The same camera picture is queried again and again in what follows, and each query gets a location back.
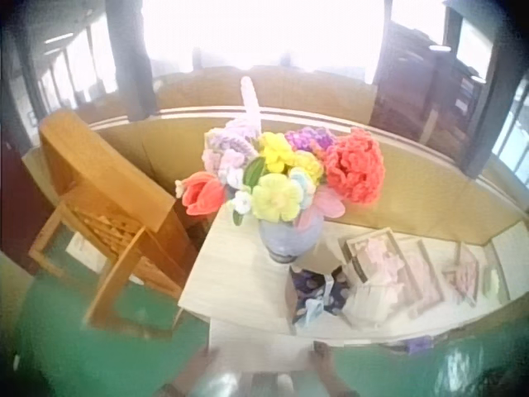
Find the window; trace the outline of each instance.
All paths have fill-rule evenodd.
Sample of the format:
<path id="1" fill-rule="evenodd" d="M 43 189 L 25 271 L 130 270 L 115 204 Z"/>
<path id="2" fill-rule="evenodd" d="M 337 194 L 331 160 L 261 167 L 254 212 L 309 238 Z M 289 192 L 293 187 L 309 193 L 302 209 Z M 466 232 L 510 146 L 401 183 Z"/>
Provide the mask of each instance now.
<path id="1" fill-rule="evenodd" d="M 443 0 L 393 0 L 391 20 L 421 31 L 437 44 L 443 44 L 445 16 Z"/>
<path id="2" fill-rule="evenodd" d="M 493 153 L 528 186 L 529 184 L 529 84 L 518 85 L 511 109 L 493 148 Z"/>
<path id="3" fill-rule="evenodd" d="M 86 30 L 79 33 L 66 50 L 75 91 L 82 92 L 84 100 L 89 102 L 91 100 L 89 90 L 98 80 L 93 68 Z"/>
<path id="4" fill-rule="evenodd" d="M 107 16 L 101 16 L 91 26 L 93 58 L 98 77 L 102 80 L 107 93 L 117 90 L 116 66 L 108 36 Z"/>
<path id="5" fill-rule="evenodd" d="M 55 91 L 55 86 L 53 85 L 53 78 L 51 77 L 51 72 L 48 69 L 46 73 L 42 76 L 42 88 L 44 89 L 46 98 L 48 99 L 48 104 L 50 105 L 50 110 L 53 112 L 60 108 L 60 101 L 57 98 L 57 93 Z"/>
<path id="6" fill-rule="evenodd" d="M 279 65 L 290 54 L 294 67 L 371 83 L 384 30 L 384 0 L 145 0 L 142 12 L 154 77 L 193 70 L 199 49 L 205 68 Z"/>
<path id="7" fill-rule="evenodd" d="M 466 19 L 461 25 L 457 59 L 474 68 L 482 79 L 487 77 L 488 63 L 493 52 L 493 43 Z"/>
<path id="8" fill-rule="evenodd" d="M 74 89 L 69 81 L 68 67 L 66 66 L 66 59 L 63 53 L 60 53 L 54 62 L 53 77 L 55 77 L 55 82 L 57 83 L 60 101 L 65 106 L 76 108 L 77 103 L 75 102 Z"/>

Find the ceiling light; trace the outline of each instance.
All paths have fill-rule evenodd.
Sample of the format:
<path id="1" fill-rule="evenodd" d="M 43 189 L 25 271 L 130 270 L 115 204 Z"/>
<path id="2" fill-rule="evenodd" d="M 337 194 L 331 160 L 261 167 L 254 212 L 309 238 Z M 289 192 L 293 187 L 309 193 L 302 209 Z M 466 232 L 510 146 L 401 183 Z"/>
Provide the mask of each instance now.
<path id="1" fill-rule="evenodd" d="M 430 45 L 428 47 L 432 51 L 439 51 L 439 52 L 450 52 L 452 51 L 452 48 L 448 45 Z"/>
<path id="2" fill-rule="evenodd" d="M 54 38 L 52 38 L 52 39 L 48 39 L 48 40 L 46 40 L 44 43 L 45 43 L 45 44 L 53 43 L 54 41 L 59 41 L 59 40 L 67 39 L 68 37 L 71 37 L 71 36 L 73 36 L 73 35 L 74 35 L 74 33 L 66 33 L 65 35 L 57 36 L 57 37 L 54 37 Z"/>
<path id="3" fill-rule="evenodd" d="M 481 77 L 479 76 L 470 76 L 470 78 L 475 81 L 476 83 L 480 83 L 480 84 L 485 84 L 487 83 L 487 80 L 485 79 L 482 79 Z"/>
<path id="4" fill-rule="evenodd" d="M 53 54 L 54 52 L 58 52 L 58 51 L 60 51 L 60 48 L 55 48 L 54 50 L 46 51 L 46 52 L 44 53 L 44 55 Z"/>

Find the green leaf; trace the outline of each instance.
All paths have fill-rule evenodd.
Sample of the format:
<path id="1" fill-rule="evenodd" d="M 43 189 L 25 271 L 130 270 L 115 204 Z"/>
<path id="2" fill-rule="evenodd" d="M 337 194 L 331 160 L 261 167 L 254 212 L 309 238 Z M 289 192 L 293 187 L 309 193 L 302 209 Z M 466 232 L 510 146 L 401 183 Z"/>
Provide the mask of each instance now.
<path id="1" fill-rule="evenodd" d="M 235 223 L 236 226 L 241 225 L 243 217 L 244 215 L 239 214 L 237 211 L 233 212 L 233 222 Z"/>
<path id="2" fill-rule="evenodd" d="M 242 176 L 242 183 L 249 186 L 251 189 L 259 183 L 259 178 L 265 170 L 265 158 L 256 157 L 254 158 L 245 169 L 245 173 Z"/>

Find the hand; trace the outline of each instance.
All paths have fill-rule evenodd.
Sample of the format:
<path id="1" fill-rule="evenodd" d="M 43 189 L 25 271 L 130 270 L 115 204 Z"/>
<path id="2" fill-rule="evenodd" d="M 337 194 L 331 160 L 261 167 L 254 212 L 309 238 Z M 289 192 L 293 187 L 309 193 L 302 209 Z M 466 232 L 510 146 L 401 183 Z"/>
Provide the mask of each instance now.
<path id="1" fill-rule="evenodd" d="M 210 350 L 207 346 L 200 348 L 176 378 L 175 386 L 187 394 L 211 363 L 215 361 L 217 355 L 217 349 Z"/>
<path id="2" fill-rule="evenodd" d="M 334 354 L 326 343 L 314 342 L 314 352 L 311 352 L 311 363 L 320 377 L 336 374 Z"/>
<path id="3" fill-rule="evenodd" d="M 336 373 L 334 353 L 326 343 L 314 342 L 311 362 L 330 396 L 358 396 Z"/>

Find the green floor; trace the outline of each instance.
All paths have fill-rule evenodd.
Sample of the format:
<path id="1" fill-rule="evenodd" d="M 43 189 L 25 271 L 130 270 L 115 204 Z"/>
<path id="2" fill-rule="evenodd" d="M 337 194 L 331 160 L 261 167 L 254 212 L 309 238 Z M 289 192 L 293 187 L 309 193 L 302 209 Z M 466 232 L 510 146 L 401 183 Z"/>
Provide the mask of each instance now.
<path id="1" fill-rule="evenodd" d="M 49 252 L 68 269 L 78 263 L 63 253 L 63 233 Z M 170 379 L 207 340 L 207 324 L 184 316 L 171 341 L 145 340 L 85 328 L 89 297 L 41 275 L 21 314 L 17 349 L 21 369 L 38 369 L 58 396 L 149 396 Z M 129 285 L 117 305 L 136 321 L 168 327 L 176 309 L 164 296 Z M 463 391 L 487 369 L 510 366 L 527 349 L 529 321 L 494 332 L 443 342 L 416 356 L 399 356 L 383 347 L 336 352 L 341 377 L 362 396 L 472 395 Z M 300 396 L 326 395 L 311 373 L 294 376 Z M 222 378 L 205 382 L 197 395 L 221 396 Z"/>

